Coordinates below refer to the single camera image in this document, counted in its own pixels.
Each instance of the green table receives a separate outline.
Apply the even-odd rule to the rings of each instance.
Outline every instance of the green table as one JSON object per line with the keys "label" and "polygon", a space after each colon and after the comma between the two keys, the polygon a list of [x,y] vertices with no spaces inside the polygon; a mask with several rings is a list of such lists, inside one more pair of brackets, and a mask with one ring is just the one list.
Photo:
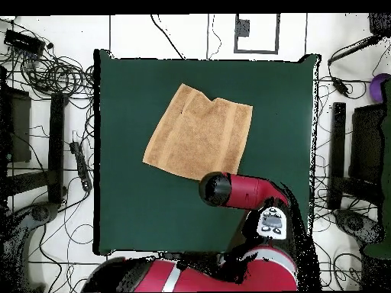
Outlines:
{"label": "green table", "polygon": [[312,213],[316,55],[301,63],[115,60],[101,50],[94,58],[100,76],[95,80],[100,92],[95,97],[95,106],[100,104],[95,139],[101,145],[95,164],[96,253],[227,249],[243,211],[209,207],[199,197],[198,182],[142,163],[148,141],[181,83],[211,100],[219,97],[253,106],[238,173],[288,185],[307,226]]}

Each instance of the towel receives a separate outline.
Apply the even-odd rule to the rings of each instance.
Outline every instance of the towel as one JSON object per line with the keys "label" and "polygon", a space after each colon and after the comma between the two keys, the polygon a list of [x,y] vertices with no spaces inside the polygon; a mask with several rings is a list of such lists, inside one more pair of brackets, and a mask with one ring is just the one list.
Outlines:
{"label": "towel", "polygon": [[143,162],[195,180],[209,172],[236,174],[252,109],[222,98],[210,101],[182,84],[153,132]]}

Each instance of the black cable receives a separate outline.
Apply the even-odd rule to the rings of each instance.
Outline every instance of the black cable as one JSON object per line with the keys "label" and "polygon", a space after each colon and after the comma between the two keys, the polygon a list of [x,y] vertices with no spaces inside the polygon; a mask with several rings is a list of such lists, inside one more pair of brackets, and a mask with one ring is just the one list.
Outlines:
{"label": "black cable", "polygon": [[38,164],[39,164],[39,166],[40,166],[40,169],[42,170],[42,172],[43,172],[44,175],[45,175],[46,183],[47,183],[47,185],[49,186],[50,184],[49,184],[49,179],[47,178],[47,173],[45,172],[44,166],[43,166],[42,163],[40,162],[40,159],[39,159],[37,153],[35,152],[35,149],[30,145],[30,143],[28,143],[28,142],[27,142],[26,140],[24,140],[23,138],[19,137],[17,134],[14,134],[14,133],[12,133],[12,132],[11,132],[11,134],[14,135],[16,138],[18,138],[19,140],[21,140],[22,142],[26,143],[26,144],[33,150],[33,153],[34,153],[34,155],[35,155],[35,158],[37,159],[37,162],[38,162]]}
{"label": "black cable", "polygon": [[153,15],[150,15],[150,19],[152,19],[152,22],[153,24],[164,34],[164,36],[166,36],[166,39],[170,42],[171,46],[173,47],[173,49],[178,53],[179,57],[184,60],[185,58],[183,57],[183,55],[177,50],[177,48],[174,46],[173,42],[171,41],[171,39],[167,36],[166,32],[156,23],[156,21],[153,19]]}
{"label": "black cable", "polygon": [[72,288],[72,290],[70,291],[70,293],[73,293],[73,292],[76,293],[76,291],[75,291],[76,286],[79,285],[79,283],[80,283],[80,282],[83,282],[83,281],[87,281],[87,279],[80,279],[80,280],[75,284],[75,286]]}
{"label": "black cable", "polygon": [[[68,234],[68,237],[69,237],[68,247],[66,248],[66,261],[68,262],[68,265],[67,265],[67,267],[68,267],[67,272],[68,272],[68,270],[71,268],[71,266],[69,266],[69,245],[70,245],[70,242],[73,241],[74,243],[77,243],[77,244],[79,244],[79,245],[85,245],[85,244],[91,243],[91,242],[93,241],[93,238],[92,238],[90,241],[88,241],[88,242],[86,242],[86,243],[80,243],[80,242],[76,242],[76,241],[73,239],[73,235],[75,234],[75,232],[76,232],[79,228],[84,227],[84,226],[89,226],[89,227],[93,228],[93,226],[91,226],[90,224],[80,224],[78,227],[76,227],[76,228],[74,229],[74,231],[72,232],[71,235],[69,235],[68,232],[66,232],[66,233]],[[72,293],[72,290],[73,290],[71,279],[72,279],[72,274],[71,274],[69,277],[68,277],[68,276],[66,277],[66,282],[68,283],[70,293]]]}
{"label": "black cable", "polygon": [[[92,105],[93,105],[93,92],[92,92],[93,75],[92,75],[92,72],[93,72],[93,66],[90,66],[86,71],[83,71],[81,64],[79,62],[77,62],[76,60],[73,60],[73,59],[66,57],[66,56],[57,57],[54,54],[53,44],[51,44],[51,42],[48,39],[38,36],[34,32],[29,31],[27,28],[24,28],[20,25],[18,25],[18,26],[21,27],[22,29],[24,29],[21,32],[22,34],[25,32],[28,32],[28,33],[31,33],[33,35],[33,37],[39,38],[40,40],[47,42],[50,45],[50,48],[52,48],[52,53],[50,53],[47,50],[47,49],[49,49],[49,47],[47,47],[47,48],[45,47],[44,48],[45,54],[42,57],[40,57],[38,60],[30,60],[26,57],[23,57],[21,53],[14,51],[13,47],[9,47],[7,53],[5,55],[1,55],[0,63],[1,64],[11,63],[11,72],[9,73],[8,76],[12,75],[12,82],[14,81],[14,74],[15,73],[21,74],[22,78],[24,79],[24,82],[17,81],[17,80],[15,80],[15,81],[19,82],[21,85],[28,85],[31,87],[31,90],[33,91],[33,93],[38,97],[38,99],[32,98],[32,100],[34,100],[34,101],[49,101],[50,98],[44,98],[44,97],[42,97],[42,95],[50,96],[51,93],[62,92],[62,93],[66,93],[68,95],[69,99],[71,99],[71,100],[69,100],[69,103],[71,105],[77,107],[78,109],[86,110],[86,122],[84,125],[85,132],[82,136],[81,143],[83,143],[84,140],[87,140],[89,142],[90,149],[93,150],[91,143],[89,141],[90,137],[91,138],[94,137],[94,131],[93,131],[94,127],[92,124],[93,117],[94,117],[94,114],[92,112]],[[79,106],[79,105],[76,105],[75,103],[73,103],[73,100],[81,100],[81,99],[88,100],[87,105]],[[44,131],[43,126],[41,126],[41,125],[36,126],[36,127],[33,127],[32,129],[35,129],[38,127],[41,128],[41,130],[45,136],[38,136],[38,135],[33,135],[33,134],[31,136],[32,137],[46,137],[46,138],[48,138],[47,134]],[[40,160],[38,159],[37,153],[35,152],[34,148],[28,142],[26,142],[25,140],[20,138],[18,135],[15,135],[15,136],[17,138],[19,138],[20,140],[24,141],[25,143],[27,143],[29,145],[29,147],[33,150],[34,155],[36,156],[37,161],[40,165],[40,170],[42,170],[42,172],[44,172],[44,174],[45,174],[45,177],[47,177],[47,174],[46,174]],[[12,165],[12,166],[13,167],[11,168],[11,170],[12,170],[12,172],[14,172],[15,167],[14,167],[14,165]],[[89,193],[85,194],[84,197],[80,201],[73,203],[71,205],[68,205],[67,204],[68,199],[66,200],[65,208],[60,209],[58,211],[59,213],[62,211],[65,211],[64,224],[62,226],[66,227],[66,222],[75,214],[75,212],[77,211],[80,204],[84,200],[86,200],[88,197],[89,197]],[[77,205],[76,209],[73,211],[71,216],[65,221],[66,210],[75,206],[75,205]],[[42,245],[44,243],[46,243],[56,232],[58,232],[58,230],[60,230],[61,227],[58,228],[45,241],[44,241],[44,235],[43,235],[43,237],[40,241],[40,245],[36,250],[40,249],[41,252],[43,253],[43,255],[46,256],[46,254],[44,254],[44,251],[42,250]],[[59,264],[58,262],[55,262],[53,259],[50,259],[50,258],[48,258],[48,259],[51,260],[52,263],[54,263],[56,265]],[[73,274],[73,267],[69,266],[69,263],[67,265],[68,265],[68,269],[66,271],[66,278],[67,278],[67,281],[70,282],[71,276]],[[60,273],[56,277],[53,284],[50,286],[50,291],[52,291],[53,286],[55,285],[56,281],[60,277],[61,272],[62,272],[62,268],[60,265]]]}
{"label": "black cable", "polygon": [[38,248],[40,249],[40,252],[42,253],[43,256],[45,256],[50,261],[55,262],[60,267],[60,272],[58,273],[58,276],[56,277],[56,279],[53,281],[52,285],[49,288],[48,293],[50,293],[52,291],[54,284],[57,282],[58,278],[60,277],[61,273],[63,272],[63,267],[57,261],[55,261],[54,259],[50,258],[48,255],[46,255],[44,250],[42,250],[42,241],[44,240],[45,233],[46,233],[46,224],[44,225],[44,234],[42,235],[42,237],[40,239],[40,244],[39,244]]}
{"label": "black cable", "polygon": [[372,71],[372,76],[373,76],[373,77],[375,77],[375,74],[374,74],[374,73],[375,73],[377,67],[379,66],[379,64],[380,64],[380,62],[381,62],[383,56],[384,56],[384,55],[386,54],[386,52],[389,51],[390,49],[391,49],[391,44],[390,44],[390,45],[386,48],[386,50],[383,52],[382,56],[379,58],[379,62],[377,62],[375,68],[373,69],[373,71]]}
{"label": "black cable", "polygon": [[218,38],[218,41],[220,42],[220,45],[218,45],[217,51],[214,52],[214,53],[209,57],[209,59],[211,59],[213,55],[215,55],[215,54],[218,53],[218,51],[220,50],[220,47],[221,47],[221,45],[222,45],[222,42],[221,42],[220,37],[215,33],[214,25],[215,25],[215,14],[213,15],[213,20],[212,20],[212,33]]}

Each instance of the cable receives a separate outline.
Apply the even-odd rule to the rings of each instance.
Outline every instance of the cable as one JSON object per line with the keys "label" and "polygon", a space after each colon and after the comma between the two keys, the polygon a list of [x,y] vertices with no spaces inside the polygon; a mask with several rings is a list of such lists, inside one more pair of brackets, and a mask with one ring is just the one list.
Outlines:
{"label": "cable", "polygon": [[58,273],[56,279],[53,281],[52,285],[50,286],[49,288],[49,291],[48,293],[50,293],[53,289],[53,286],[54,284],[57,282],[58,278],[60,277],[61,273],[63,272],[63,267],[57,262],[55,261],[54,259],[50,258],[48,255],[46,255],[46,253],[44,252],[44,250],[42,250],[42,241],[44,240],[44,237],[45,237],[45,233],[46,233],[46,224],[44,225],[44,234],[42,235],[41,239],[40,239],[40,245],[39,245],[39,249],[40,249],[40,252],[42,253],[43,256],[45,256],[47,259],[49,259],[50,261],[56,263],[59,267],[60,267],[60,272]]}
{"label": "cable", "polygon": [[380,64],[380,62],[381,62],[383,56],[384,56],[384,55],[386,54],[386,52],[389,51],[390,49],[391,49],[391,44],[390,44],[390,45],[386,48],[386,50],[383,52],[382,56],[379,58],[379,62],[377,62],[375,68],[373,69],[373,71],[372,71],[372,76],[373,76],[373,77],[375,77],[375,74],[374,74],[374,73],[375,73],[377,67],[379,66],[379,64]]}
{"label": "cable", "polygon": [[[18,82],[21,84],[21,88],[24,90],[24,86],[29,86],[31,88],[31,91],[34,93],[36,98],[31,98],[33,101],[49,101],[51,98],[52,93],[58,93],[62,92],[68,95],[69,103],[80,110],[86,111],[86,121],[84,123],[84,132],[83,136],[81,137],[81,143],[80,146],[82,146],[82,143],[86,140],[89,143],[89,149],[93,150],[93,147],[90,142],[90,138],[93,139],[94,137],[94,126],[93,126],[93,66],[88,67],[86,70],[83,70],[81,64],[77,62],[76,60],[69,58],[67,56],[60,56],[57,57],[54,54],[54,48],[53,44],[44,37],[40,37],[36,33],[29,31],[27,28],[22,27],[18,24],[15,24],[15,26],[18,26],[23,29],[21,34],[29,33],[32,35],[32,37],[35,37],[37,39],[42,40],[47,45],[44,48],[44,54],[38,59],[38,60],[31,60],[27,57],[24,57],[23,54],[17,50],[14,49],[14,47],[9,47],[6,54],[0,55],[0,64],[10,64],[11,67],[9,68],[8,72],[8,78],[12,76],[12,82]],[[22,81],[15,80],[14,74],[19,73],[21,75]],[[86,100],[86,105],[75,103],[76,100]],[[30,129],[36,129],[40,128],[44,134],[44,136],[36,135],[36,134],[28,134],[32,137],[45,137],[48,138],[47,133],[44,130],[44,127],[42,125],[32,127]],[[18,135],[13,134],[20,140],[24,141],[28,146],[33,150],[35,157],[37,158],[37,162],[40,166],[40,170],[44,172],[45,177],[47,179],[47,173],[45,172],[45,169],[43,168],[42,163],[40,162],[38,155],[35,151],[35,149],[26,141],[23,140],[23,138],[20,138]],[[12,163],[12,173],[14,170],[17,169],[14,167],[14,164]],[[64,169],[69,171],[77,171],[77,169]],[[49,264],[56,264],[60,267],[60,273],[50,286],[49,292],[52,292],[53,287],[55,286],[56,282],[58,281],[61,273],[62,273],[62,266],[59,262],[56,262],[54,259],[51,259],[49,256],[45,254],[45,252],[42,250],[42,246],[51,238],[53,235],[55,235],[61,227],[66,228],[66,222],[69,221],[71,217],[76,213],[77,209],[81,205],[81,203],[86,200],[89,197],[89,193],[85,194],[82,199],[80,199],[78,202],[69,204],[68,197],[69,197],[69,186],[72,180],[68,184],[68,190],[66,195],[66,205],[64,208],[59,209],[58,213],[64,211],[64,224],[60,226],[53,234],[51,234],[47,239],[45,238],[47,227],[45,225],[44,227],[44,235],[41,237],[40,244],[36,250],[40,250],[42,254],[49,259],[49,262],[41,262],[41,263],[49,263]],[[33,204],[40,196],[44,195],[46,192],[38,195],[31,204]],[[76,205],[75,210],[72,212],[72,214],[66,218],[66,211],[73,206]],[[19,211],[22,211],[24,209],[29,208],[31,205],[20,209]],[[67,264],[67,271],[66,271],[66,282],[62,284],[59,288],[57,288],[54,292],[59,291],[67,282],[69,284],[70,291],[74,291],[77,284],[75,286],[71,286],[71,278],[74,272],[74,265],[76,263],[66,263]]]}
{"label": "cable", "polygon": [[221,42],[220,37],[215,33],[215,30],[214,30],[214,28],[213,28],[213,27],[214,27],[214,24],[215,24],[215,14],[213,15],[213,20],[212,20],[212,33],[218,38],[218,41],[220,42],[220,45],[218,45],[217,51],[216,51],[215,53],[213,53],[213,54],[209,57],[209,59],[211,59],[213,55],[215,55],[215,54],[218,53],[218,51],[220,50],[220,47],[221,47],[221,45],[222,45],[222,42]]}
{"label": "cable", "polygon": [[[364,38],[364,39],[362,39],[362,40],[359,40],[359,41],[357,41],[356,43],[353,43],[353,44],[351,44],[351,45],[342,47],[341,49],[337,50],[336,52],[334,52],[334,53],[331,55],[330,60],[334,57],[334,55],[335,55],[336,53],[338,53],[338,52],[340,52],[340,51],[342,51],[342,50],[345,50],[345,49],[347,49],[348,47],[355,46],[355,45],[357,45],[358,43],[364,42],[365,40],[368,40],[368,39],[370,39],[370,38],[372,38],[372,36],[366,37],[366,38]],[[329,63],[329,64],[328,64],[328,75],[329,75],[329,77],[331,78],[332,82],[333,82],[333,83],[339,83],[339,82],[341,82],[342,85],[343,85],[343,84],[344,84],[344,83],[343,83],[344,80],[339,79],[339,78],[337,78],[337,77],[334,77],[334,76],[331,74],[331,68],[330,68],[330,66],[331,66],[331,64]],[[347,92],[342,92],[340,89],[339,89],[338,91],[339,91],[342,95],[345,95],[345,96],[346,96],[347,98],[349,98],[349,99],[357,100],[357,99],[359,99],[359,98],[362,98],[362,97],[367,93],[367,83],[368,83],[368,81],[362,81],[362,80],[354,80],[354,81],[355,81],[355,82],[360,82],[360,83],[364,84],[364,92],[363,92],[361,95],[359,95],[358,97],[350,97],[350,96],[348,95],[349,93],[347,93]]]}
{"label": "cable", "polygon": [[[326,80],[326,78],[329,78],[329,77],[330,76],[324,76],[324,77],[320,78],[319,81],[329,82],[328,80]],[[363,84],[369,83],[368,81],[362,81],[362,80],[350,80],[350,82],[352,82],[352,83],[353,82],[361,82]],[[318,100],[320,101],[319,102],[320,109],[318,111],[316,125],[319,126],[319,131],[324,131],[324,132],[329,134],[330,130],[328,130],[325,127],[322,127],[320,125],[320,119],[321,119],[322,114],[324,114],[324,112],[325,112],[325,106],[326,106],[327,101],[329,99],[329,95],[332,92],[335,92],[336,90],[333,90],[332,92],[330,92],[327,85],[319,85],[318,88],[319,89],[325,89],[326,93],[324,95],[320,95],[318,93]],[[326,142],[318,145],[316,147],[316,149],[318,149],[320,147],[323,147],[325,144],[329,143],[329,141],[330,140],[327,140]],[[315,185],[316,185],[315,191],[316,191],[316,195],[317,196],[315,197],[314,222],[316,222],[316,221],[318,221],[320,219],[323,219],[324,221],[328,222],[328,226],[326,226],[326,228],[321,229],[321,230],[313,230],[312,232],[313,233],[321,233],[321,232],[326,231],[328,228],[330,228],[330,226],[332,224],[336,224],[336,223],[331,219],[332,211],[330,211],[330,210],[328,210],[326,208],[326,206],[327,206],[327,201],[325,200],[326,195],[321,195],[321,192],[328,192],[328,191],[330,191],[330,189],[328,188],[327,183],[325,182],[325,180],[328,179],[328,176],[327,176],[327,173],[326,173],[326,168],[327,168],[326,160],[325,160],[325,158],[323,156],[321,156],[319,154],[318,151],[316,152],[315,157],[322,160],[321,163],[317,162],[315,164],[315,166],[317,168],[322,169],[322,173],[320,175],[318,173],[316,173],[317,175],[315,175]],[[353,199],[353,201],[349,204],[349,206],[347,208],[349,210],[352,210],[352,211],[362,210],[362,211],[366,211],[366,213],[368,213],[370,209],[373,209],[371,207],[371,204],[367,208],[354,208],[354,206],[356,206],[358,204],[360,199],[357,199],[357,197],[353,197],[353,196],[350,196],[350,195],[342,195],[342,197],[343,198],[352,198]],[[325,251],[325,249],[323,247],[321,247],[315,241],[314,241],[314,244],[317,247],[319,247],[320,250],[322,250],[326,254],[326,256],[328,257],[328,261],[327,262],[320,262],[319,263],[320,266],[323,265],[323,264],[327,264],[328,265],[328,269],[320,269],[321,272],[329,272],[330,273],[330,278],[327,281],[322,279],[322,287],[323,288],[327,288],[327,289],[330,289],[330,290],[334,291],[334,288],[332,288],[330,286],[331,283],[332,283],[332,279],[333,278],[335,279],[336,284],[337,284],[337,286],[338,286],[338,288],[340,290],[343,290],[343,287],[341,285],[341,281],[346,281],[347,279],[351,279],[352,281],[356,282],[359,286],[362,286],[362,282],[360,281],[360,277],[359,277],[360,271],[357,271],[356,269],[353,269],[353,268],[349,268],[348,270],[342,270],[342,269],[340,269],[336,265],[336,262],[342,256],[349,256],[350,255],[352,257],[355,257],[355,258],[359,259],[358,256],[355,256],[354,254],[351,254],[351,253],[341,253],[341,254],[336,255],[334,260],[331,260],[330,255]]]}
{"label": "cable", "polygon": [[47,173],[45,172],[44,166],[43,166],[42,163],[40,162],[40,159],[39,159],[39,157],[38,157],[38,155],[37,155],[37,152],[35,152],[35,149],[30,145],[30,143],[28,143],[28,142],[27,142],[26,140],[24,140],[23,138],[19,137],[17,134],[14,134],[14,133],[12,133],[12,132],[11,132],[11,134],[14,135],[15,137],[17,137],[17,138],[18,138],[19,140],[21,140],[22,142],[26,143],[26,144],[33,150],[33,153],[34,153],[34,155],[35,155],[35,158],[37,159],[37,162],[38,162],[38,164],[39,164],[39,166],[40,166],[40,169],[42,170],[42,172],[43,172],[44,175],[45,175],[46,183],[47,183],[47,185],[49,186],[50,184],[49,184],[49,179],[47,178]]}
{"label": "cable", "polygon": [[177,50],[171,39],[167,36],[166,32],[156,23],[156,21],[153,19],[153,15],[150,15],[150,19],[152,19],[153,24],[164,34],[164,36],[166,36],[166,39],[170,42],[173,49],[178,53],[179,57],[184,60],[185,57],[183,57],[183,55]]}

